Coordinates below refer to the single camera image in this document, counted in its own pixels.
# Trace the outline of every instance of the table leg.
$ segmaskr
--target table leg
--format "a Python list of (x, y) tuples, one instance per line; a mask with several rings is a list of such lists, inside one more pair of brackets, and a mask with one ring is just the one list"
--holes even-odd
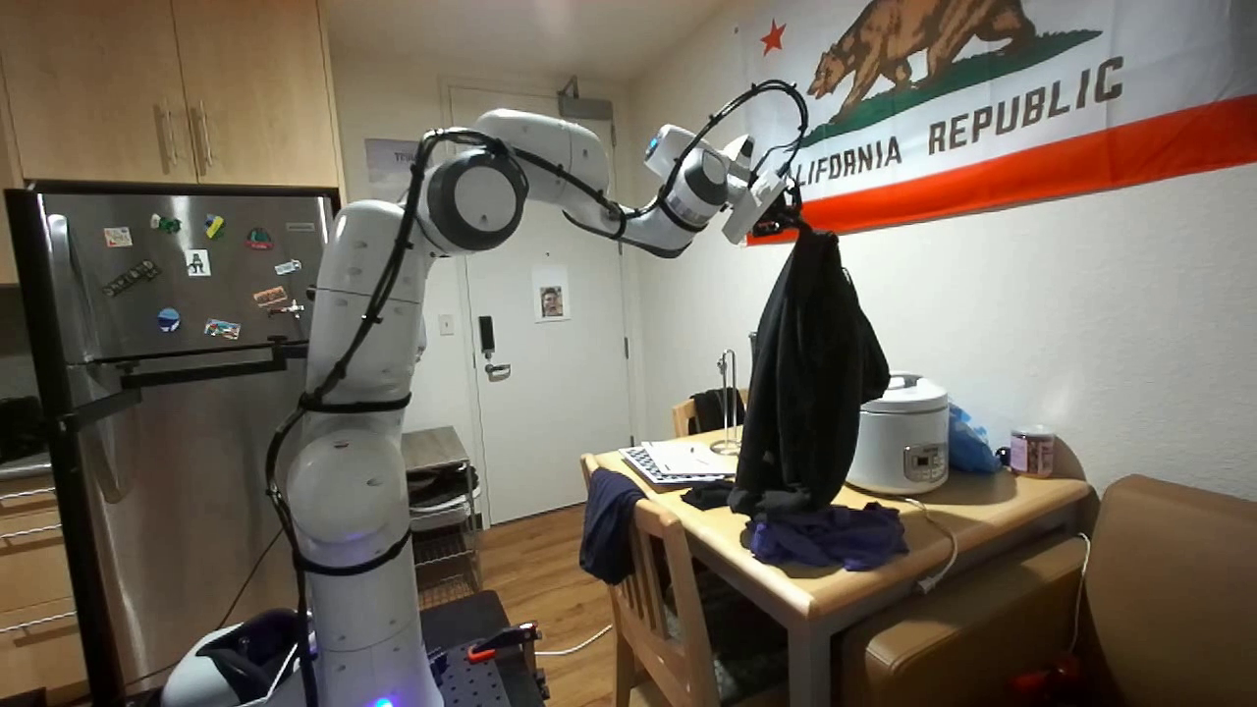
[(828, 632), (789, 628), (789, 707), (828, 701)]

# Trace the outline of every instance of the wooden floor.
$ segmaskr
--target wooden floor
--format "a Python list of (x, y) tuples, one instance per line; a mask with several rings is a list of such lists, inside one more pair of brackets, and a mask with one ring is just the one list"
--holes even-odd
[[(604, 583), (578, 562), (583, 520), (587, 506), (571, 506), (480, 532), (484, 590), (502, 596), (510, 621), (536, 621), (544, 632), (539, 662), (556, 707), (613, 701), (613, 608)], [(421, 581), (423, 604), (443, 604), (468, 594), (468, 575), (455, 565), (440, 570), (440, 575), (423, 570)]]

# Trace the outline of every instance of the red stripe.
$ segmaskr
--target red stripe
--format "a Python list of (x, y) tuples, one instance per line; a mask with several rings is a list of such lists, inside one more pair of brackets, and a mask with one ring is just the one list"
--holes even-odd
[[(989, 211), (1030, 198), (1128, 187), (1244, 159), (1257, 159), (1257, 95), (1115, 126), (1074, 141), (1053, 141), (922, 180), (811, 198), (807, 219), (819, 232), (869, 232), (910, 219), (942, 219), (960, 211)], [(749, 244), (789, 240), (793, 232), (749, 235)]]

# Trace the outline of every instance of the red star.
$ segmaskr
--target red star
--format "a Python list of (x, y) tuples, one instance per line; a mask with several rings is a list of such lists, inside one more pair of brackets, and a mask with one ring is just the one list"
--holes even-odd
[(768, 32), (760, 43), (763, 43), (763, 56), (783, 52), (783, 43), (786, 43), (786, 24), (769, 24), (769, 32)]

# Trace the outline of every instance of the doorway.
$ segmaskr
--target doorway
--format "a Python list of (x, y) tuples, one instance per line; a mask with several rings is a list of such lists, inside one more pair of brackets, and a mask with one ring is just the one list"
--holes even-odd
[[(490, 104), (556, 115), (556, 95), (452, 90), (460, 126)], [(624, 256), (531, 198), (518, 232), (463, 272), (486, 520), (573, 506), (578, 456), (628, 439)]]

